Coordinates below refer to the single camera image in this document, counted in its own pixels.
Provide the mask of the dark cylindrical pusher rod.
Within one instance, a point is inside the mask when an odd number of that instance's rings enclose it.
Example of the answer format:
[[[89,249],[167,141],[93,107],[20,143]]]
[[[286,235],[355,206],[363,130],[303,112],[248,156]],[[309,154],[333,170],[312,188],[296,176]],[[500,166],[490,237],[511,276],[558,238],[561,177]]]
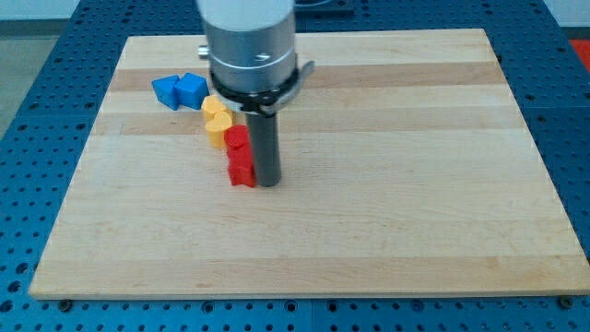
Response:
[[[246,115],[256,181],[263,187],[277,185],[281,179],[277,116]]]

